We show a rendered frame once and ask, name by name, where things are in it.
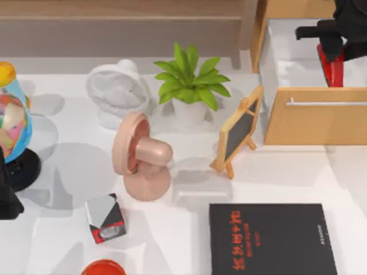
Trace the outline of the red stapler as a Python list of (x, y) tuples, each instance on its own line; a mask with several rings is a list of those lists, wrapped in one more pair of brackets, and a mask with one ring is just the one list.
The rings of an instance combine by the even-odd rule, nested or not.
[(343, 87), (344, 80), (344, 50), (333, 61), (327, 61), (326, 55), (322, 50), (322, 45), (317, 46), (318, 57), (321, 62), (323, 74), (328, 87)]

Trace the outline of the white drawer inside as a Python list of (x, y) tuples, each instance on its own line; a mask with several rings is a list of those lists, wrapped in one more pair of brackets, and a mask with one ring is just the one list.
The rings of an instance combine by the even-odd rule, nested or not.
[[(317, 53), (319, 40), (303, 38), (296, 40), (295, 29), (298, 26), (316, 25), (317, 19), (269, 19), (264, 35), (260, 58), (260, 79), (264, 86), (264, 105), (271, 109), (278, 88), (327, 88), (322, 66)], [(347, 61), (344, 67), (344, 87), (367, 88), (367, 57)], [(321, 95), (306, 96), (297, 99), (287, 96), (286, 102), (293, 97), (295, 101), (367, 101), (357, 99), (352, 91), (347, 99), (321, 99)]]

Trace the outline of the pale wooden cabinet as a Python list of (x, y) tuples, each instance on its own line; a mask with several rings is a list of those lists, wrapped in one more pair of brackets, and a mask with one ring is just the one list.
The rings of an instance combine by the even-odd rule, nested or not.
[(249, 47), (252, 72), (259, 73), (268, 19), (332, 18), (334, 10), (334, 0), (258, 0)]

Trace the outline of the pale wooden drawer front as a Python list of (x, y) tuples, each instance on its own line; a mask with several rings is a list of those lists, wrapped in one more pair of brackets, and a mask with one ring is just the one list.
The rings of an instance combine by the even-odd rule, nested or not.
[(286, 106), (286, 97), (321, 95), (321, 99), (367, 99), (367, 88), (278, 88), (271, 109), (264, 144), (271, 146), (367, 145), (367, 106)]

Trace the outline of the wooden framed blackboard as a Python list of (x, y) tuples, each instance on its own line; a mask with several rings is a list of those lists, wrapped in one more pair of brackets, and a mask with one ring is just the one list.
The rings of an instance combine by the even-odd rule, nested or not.
[(218, 173), (225, 172), (229, 179), (234, 178), (232, 160), (243, 146), (253, 151), (257, 149), (252, 134), (256, 129), (263, 91), (263, 86), (258, 85), (248, 97), (243, 98), (219, 131), (216, 157), (210, 166)]

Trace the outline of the green plant in white pot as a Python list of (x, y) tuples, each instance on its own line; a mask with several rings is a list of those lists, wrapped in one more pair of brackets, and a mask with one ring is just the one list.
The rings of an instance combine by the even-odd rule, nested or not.
[(154, 62), (163, 70), (155, 76), (156, 80), (163, 82), (158, 90), (158, 103), (171, 102), (181, 123), (187, 126), (200, 124), (208, 110), (218, 111), (215, 94), (231, 97), (224, 86), (230, 79), (217, 69), (220, 60), (220, 57), (211, 57), (198, 66), (197, 48), (191, 44), (185, 49), (175, 42), (173, 60)]

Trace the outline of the black book with red lettering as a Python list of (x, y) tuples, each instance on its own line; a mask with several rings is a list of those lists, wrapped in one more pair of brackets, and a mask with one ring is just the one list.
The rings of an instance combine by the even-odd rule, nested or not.
[(338, 275), (320, 203), (212, 203), (211, 275)]

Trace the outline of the pink desk fan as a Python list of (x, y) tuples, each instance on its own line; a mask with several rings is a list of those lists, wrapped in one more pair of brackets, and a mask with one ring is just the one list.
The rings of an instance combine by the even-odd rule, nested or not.
[(167, 164), (171, 145), (150, 136), (150, 124), (142, 112), (130, 112), (122, 120), (112, 146), (114, 171), (123, 177), (127, 193), (142, 202), (155, 201), (170, 187)]

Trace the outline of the brown wooden shelf unit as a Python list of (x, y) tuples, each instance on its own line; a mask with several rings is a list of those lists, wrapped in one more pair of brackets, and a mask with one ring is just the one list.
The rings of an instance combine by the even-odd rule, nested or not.
[(0, 61), (21, 73), (85, 73), (132, 58), (145, 71), (175, 42), (245, 63), (257, 0), (0, 0)]

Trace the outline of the white desk fan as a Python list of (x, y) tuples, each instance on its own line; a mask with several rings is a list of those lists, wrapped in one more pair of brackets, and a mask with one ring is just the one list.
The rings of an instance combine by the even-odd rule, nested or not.
[(93, 68), (87, 75), (85, 87), (98, 107), (97, 118), (104, 128), (116, 130), (133, 111), (148, 117), (153, 114), (155, 100), (132, 60), (122, 59)]

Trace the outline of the red black grey cube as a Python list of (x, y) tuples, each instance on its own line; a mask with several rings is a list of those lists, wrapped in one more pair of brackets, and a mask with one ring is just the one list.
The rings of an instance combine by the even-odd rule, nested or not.
[(84, 206), (89, 229), (96, 244), (127, 233), (124, 216), (115, 193), (90, 199)]

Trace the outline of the red bowl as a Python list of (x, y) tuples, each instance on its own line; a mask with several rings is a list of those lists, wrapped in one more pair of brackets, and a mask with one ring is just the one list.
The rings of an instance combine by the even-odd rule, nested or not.
[(102, 259), (88, 264), (81, 275), (126, 275), (126, 272), (117, 262)]

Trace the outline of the colourful globe on black base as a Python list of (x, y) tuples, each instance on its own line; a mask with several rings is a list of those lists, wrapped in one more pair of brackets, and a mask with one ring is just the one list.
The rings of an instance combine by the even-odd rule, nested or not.
[(41, 159), (29, 149), (33, 134), (30, 99), (23, 92), (17, 71), (0, 61), (0, 160), (15, 192), (28, 188), (41, 172)]

